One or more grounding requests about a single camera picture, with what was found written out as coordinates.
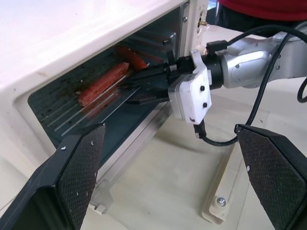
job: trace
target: sausage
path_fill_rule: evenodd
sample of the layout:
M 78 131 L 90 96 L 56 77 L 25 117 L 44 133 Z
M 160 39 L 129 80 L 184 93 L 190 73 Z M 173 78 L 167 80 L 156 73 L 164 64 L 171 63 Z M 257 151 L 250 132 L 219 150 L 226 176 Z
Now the sausage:
M 112 84 L 121 79 L 127 73 L 128 67 L 129 63 L 122 62 L 110 69 L 106 74 L 80 93 L 79 103 L 82 106 L 88 106 Z
M 115 50 L 121 57 L 124 57 L 125 61 L 128 62 L 136 71 L 147 68 L 146 63 L 127 47 L 116 46 Z

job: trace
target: toaster oven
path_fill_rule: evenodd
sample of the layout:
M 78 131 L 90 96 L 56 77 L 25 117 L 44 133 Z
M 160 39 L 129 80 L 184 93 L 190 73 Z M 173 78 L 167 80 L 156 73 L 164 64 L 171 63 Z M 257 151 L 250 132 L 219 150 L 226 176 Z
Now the toaster oven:
M 121 61 L 116 44 L 135 50 L 149 66 L 166 61 L 167 39 L 175 58 L 187 55 L 201 44 L 199 21 L 207 6 L 208 0 L 7 2 L 0 16 L 9 22 L 2 28 L 9 33 L 1 46 L 1 157 L 29 178 L 67 135 L 105 123 L 97 182 L 116 177 L 171 106 L 127 103 L 132 88 L 81 107 L 77 92 Z

